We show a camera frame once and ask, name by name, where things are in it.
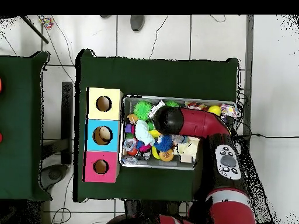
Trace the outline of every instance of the shape sorter box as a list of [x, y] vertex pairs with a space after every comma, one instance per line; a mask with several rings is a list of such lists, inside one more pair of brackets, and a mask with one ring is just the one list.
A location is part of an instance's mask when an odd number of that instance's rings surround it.
[[118, 89], [87, 88], [84, 182], [116, 181], [122, 97]]
[[[88, 118], [93, 120], [120, 120], [123, 93], [119, 89], [88, 87]], [[107, 102], [108, 110], [99, 110], [99, 104]]]

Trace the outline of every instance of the blue box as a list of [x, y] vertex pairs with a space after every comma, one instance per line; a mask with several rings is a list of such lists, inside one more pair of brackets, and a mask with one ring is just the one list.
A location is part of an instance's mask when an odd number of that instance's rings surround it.
[[[105, 126], [112, 131], [112, 139], [107, 145], [98, 145], [93, 140], [93, 131], [97, 127]], [[119, 129], [120, 122], [115, 120], [88, 120], [87, 124], [87, 151], [112, 151], [118, 152], [119, 150]]]

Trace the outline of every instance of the green spiky ball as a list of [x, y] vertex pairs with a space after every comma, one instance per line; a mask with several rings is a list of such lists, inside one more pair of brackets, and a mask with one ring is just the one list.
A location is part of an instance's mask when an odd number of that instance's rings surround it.
[[148, 122], [147, 125], [148, 125], [148, 130], [149, 131], [152, 131], [152, 130], [155, 129], [154, 124], [152, 122]]
[[175, 101], [168, 101], [168, 102], [166, 102], [165, 103], [167, 106], [169, 106], [169, 107], [179, 107], [180, 105], [178, 105], [177, 104], [177, 102], [175, 102]]
[[134, 114], [140, 119], [147, 121], [148, 120], [148, 113], [151, 111], [152, 105], [147, 101], [139, 101], [135, 108]]

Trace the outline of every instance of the metal tray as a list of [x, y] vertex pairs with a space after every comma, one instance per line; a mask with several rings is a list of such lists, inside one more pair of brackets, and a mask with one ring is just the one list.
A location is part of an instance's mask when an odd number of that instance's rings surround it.
[[136, 95], [125, 95], [122, 99], [122, 116], [124, 119], [121, 123], [120, 128], [120, 148], [119, 148], [119, 163], [125, 167], [144, 167], [144, 168], [156, 168], [156, 169], [177, 169], [177, 170], [193, 170], [194, 163], [184, 163], [180, 162], [180, 156], [175, 155], [175, 157], [170, 162], [163, 162], [154, 158], [152, 155], [148, 161], [140, 160], [139, 164], [124, 164], [121, 161], [122, 151], [123, 151], [123, 140], [124, 140], [124, 128], [126, 125], [126, 116], [134, 111], [135, 105], [141, 101], [145, 100], [150, 102], [152, 105], [157, 105], [160, 100], [166, 101], [175, 101], [180, 106], [184, 106], [184, 102], [200, 102], [206, 106], [213, 106], [216, 104], [229, 104], [235, 107], [236, 111], [237, 105], [232, 101], [219, 101], [219, 100], [200, 100], [200, 99], [184, 99], [184, 98], [171, 98], [171, 97], [155, 97], [155, 96], [136, 96]]

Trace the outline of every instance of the green table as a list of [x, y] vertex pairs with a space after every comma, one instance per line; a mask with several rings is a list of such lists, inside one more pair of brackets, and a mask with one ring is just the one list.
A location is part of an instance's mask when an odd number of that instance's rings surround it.
[[94, 57], [82, 50], [76, 58], [74, 200], [127, 198], [190, 201], [193, 171], [121, 167], [115, 183], [84, 183], [82, 164], [86, 88], [120, 89], [124, 95], [147, 95], [234, 102], [238, 60], [165, 61]]
[[50, 200], [39, 186], [41, 70], [47, 52], [30, 58], [0, 56], [0, 198]]

